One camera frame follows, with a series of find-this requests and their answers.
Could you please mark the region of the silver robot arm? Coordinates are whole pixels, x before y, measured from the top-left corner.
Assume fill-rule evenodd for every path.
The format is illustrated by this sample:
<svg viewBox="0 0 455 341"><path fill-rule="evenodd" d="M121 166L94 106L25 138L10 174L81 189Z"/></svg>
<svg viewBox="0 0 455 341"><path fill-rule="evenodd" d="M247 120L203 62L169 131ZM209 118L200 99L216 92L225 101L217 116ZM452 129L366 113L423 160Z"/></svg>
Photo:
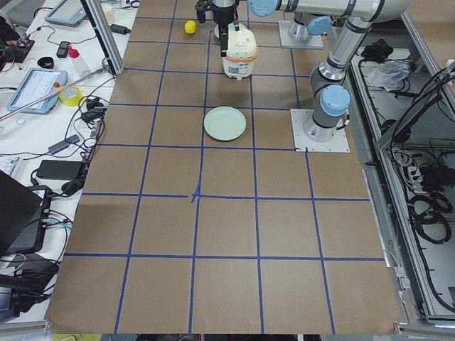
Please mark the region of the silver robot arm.
<svg viewBox="0 0 455 341"><path fill-rule="evenodd" d="M303 12L332 16L353 16L364 22L389 21L403 13L410 5L409 1L248 1L254 15L265 17L274 11L287 13ZM220 55L225 57L228 51L228 26L238 20L238 1L197 1L196 16L200 23L205 22L205 13L211 11L213 20L218 25Z"/></svg>
<svg viewBox="0 0 455 341"><path fill-rule="evenodd" d="M361 18L347 18L326 60L313 69L310 81L315 109L304 124L310 139L325 143L338 130L337 124L350 104L350 93L343 86L346 70L371 26Z"/></svg>

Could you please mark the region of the green plate near arm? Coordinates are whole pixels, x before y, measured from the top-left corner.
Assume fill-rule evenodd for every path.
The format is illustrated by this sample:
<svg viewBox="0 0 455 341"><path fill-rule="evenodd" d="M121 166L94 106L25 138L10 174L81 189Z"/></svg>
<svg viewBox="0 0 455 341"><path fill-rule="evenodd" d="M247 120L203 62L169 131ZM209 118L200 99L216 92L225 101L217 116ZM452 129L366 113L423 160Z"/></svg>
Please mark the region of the green plate near arm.
<svg viewBox="0 0 455 341"><path fill-rule="evenodd" d="M243 113L233 107L216 107L205 116L203 127L213 139L232 141L240 137L247 126Z"/></svg>
<svg viewBox="0 0 455 341"><path fill-rule="evenodd" d="M239 23L239 24L238 24L238 27L239 27L239 29L246 29L246 28L247 28L247 27L246 27L245 25L243 25L242 23ZM234 31L234 30L235 30L235 24L234 24L234 23L230 23L230 24L228 25L228 29L229 29L230 31ZM214 34L215 34L215 37L216 37L217 39L220 39L218 26L215 27Z"/></svg>

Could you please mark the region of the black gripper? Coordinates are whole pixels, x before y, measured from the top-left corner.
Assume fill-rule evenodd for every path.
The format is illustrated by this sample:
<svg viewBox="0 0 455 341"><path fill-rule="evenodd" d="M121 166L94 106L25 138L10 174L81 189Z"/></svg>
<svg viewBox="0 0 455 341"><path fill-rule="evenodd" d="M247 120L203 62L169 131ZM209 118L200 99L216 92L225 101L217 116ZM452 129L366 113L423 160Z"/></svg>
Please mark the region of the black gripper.
<svg viewBox="0 0 455 341"><path fill-rule="evenodd" d="M236 0L197 0L196 17L199 23L206 22L206 13L213 12L213 20L218 24L220 55L225 57L228 51L228 25L237 17Z"/></svg>

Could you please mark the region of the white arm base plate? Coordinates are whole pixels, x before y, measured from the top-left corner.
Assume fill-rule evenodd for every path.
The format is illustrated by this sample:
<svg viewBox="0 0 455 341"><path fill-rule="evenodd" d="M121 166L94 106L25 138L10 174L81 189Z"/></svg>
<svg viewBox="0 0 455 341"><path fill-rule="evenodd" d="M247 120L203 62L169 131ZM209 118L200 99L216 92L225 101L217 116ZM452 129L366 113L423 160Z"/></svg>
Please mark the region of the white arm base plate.
<svg viewBox="0 0 455 341"><path fill-rule="evenodd" d="M295 21L280 20L278 22L279 36L282 48L300 48L308 50L322 50L321 36L313 36L306 26Z"/></svg>
<svg viewBox="0 0 455 341"><path fill-rule="evenodd" d="M322 128L313 121L312 109L291 109L294 149L309 153L349 153L350 148L340 118L335 127Z"/></svg>

